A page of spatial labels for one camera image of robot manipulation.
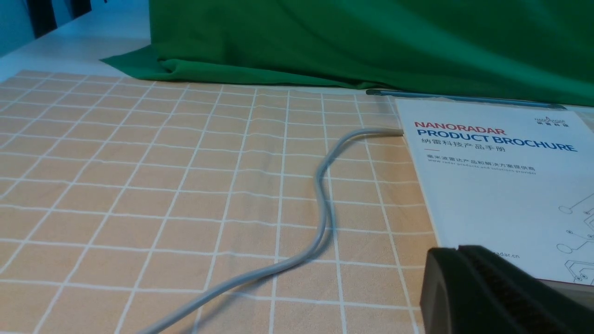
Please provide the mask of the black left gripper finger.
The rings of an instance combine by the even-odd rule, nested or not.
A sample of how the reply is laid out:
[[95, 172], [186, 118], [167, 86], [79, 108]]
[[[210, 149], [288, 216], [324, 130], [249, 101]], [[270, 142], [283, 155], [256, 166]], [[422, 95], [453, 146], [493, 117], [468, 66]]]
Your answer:
[[427, 334], [591, 334], [593, 287], [536, 279], [478, 245], [432, 248], [420, 308]]

